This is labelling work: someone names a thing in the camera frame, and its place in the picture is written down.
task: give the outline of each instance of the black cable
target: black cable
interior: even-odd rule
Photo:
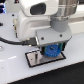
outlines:
[[[37,46],[37,42],[35,38],[30,38],[30,40],[22,41],[22,42],[14,42],[14,41],[8,41],[6,39],[3,39],[0,37],[0,41],[12,44],[12,45],[31,45],[31,46]]]
[[[6,39],[3,39],[0,37],[0,41],[4,42],[4,43],[8,43],[8,44],[12,44],[12,45],[23,45],[24,42],[13,42],[13,41],[8,41]]]

